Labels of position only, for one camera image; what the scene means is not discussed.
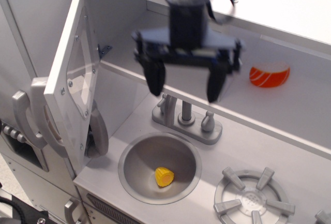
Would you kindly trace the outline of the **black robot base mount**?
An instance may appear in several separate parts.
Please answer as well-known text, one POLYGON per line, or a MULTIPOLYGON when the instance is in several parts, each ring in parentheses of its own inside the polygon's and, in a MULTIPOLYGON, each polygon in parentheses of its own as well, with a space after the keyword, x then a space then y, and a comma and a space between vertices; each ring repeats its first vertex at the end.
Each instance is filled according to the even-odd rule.
POLYGON ((2 189, 1 223, 54 223, 47 211, 38 211, 2 189))

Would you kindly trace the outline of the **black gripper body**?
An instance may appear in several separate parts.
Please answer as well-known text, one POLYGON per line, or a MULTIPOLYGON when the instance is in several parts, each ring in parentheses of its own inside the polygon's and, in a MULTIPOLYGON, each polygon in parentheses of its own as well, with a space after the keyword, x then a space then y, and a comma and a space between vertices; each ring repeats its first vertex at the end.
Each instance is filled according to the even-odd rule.
POLYGON ((167 27, 141 29, 132 33, 134 55, 147 75, 163 74, 165 64, 212 68, 225 66, 225 73, 239 71, 240 54, 245 47, 238 38, 207 29, 199 45, 192 40, 170 41, 167 27))

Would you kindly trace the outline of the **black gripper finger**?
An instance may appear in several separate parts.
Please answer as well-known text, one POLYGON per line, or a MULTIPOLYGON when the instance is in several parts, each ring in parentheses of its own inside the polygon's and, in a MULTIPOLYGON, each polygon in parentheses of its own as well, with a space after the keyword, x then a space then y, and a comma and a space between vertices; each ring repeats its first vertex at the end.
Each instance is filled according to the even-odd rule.
POLYGON ((209 68, 209 78, 207 83, 207 100, 215 102, 223 88, 226 80, 228 67, 225 63, 213 64, 209 68))
POLYGON ((166 78, 166 69, 163 61, 144 60, 142 62, 144 75, 149 91, 159 96, 163 90, 166 78))

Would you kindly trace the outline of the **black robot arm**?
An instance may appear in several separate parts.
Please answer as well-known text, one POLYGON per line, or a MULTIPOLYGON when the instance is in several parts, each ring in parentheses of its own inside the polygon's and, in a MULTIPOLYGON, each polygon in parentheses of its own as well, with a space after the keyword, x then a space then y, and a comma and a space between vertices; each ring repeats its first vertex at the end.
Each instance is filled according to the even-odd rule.
POLYGON ((211 30, 208 21, 225 24, 232 17, 217 19, 210 0, 165 1, 170 7, 168 27, 132 34, 137 45, 134 55, 143 68, 148 88, 153 95, 160 95, 166 80, 165 64, 206 67, 207 99, 215 102, 226 76, 240 70, 244 44, 240 39, 211 30))

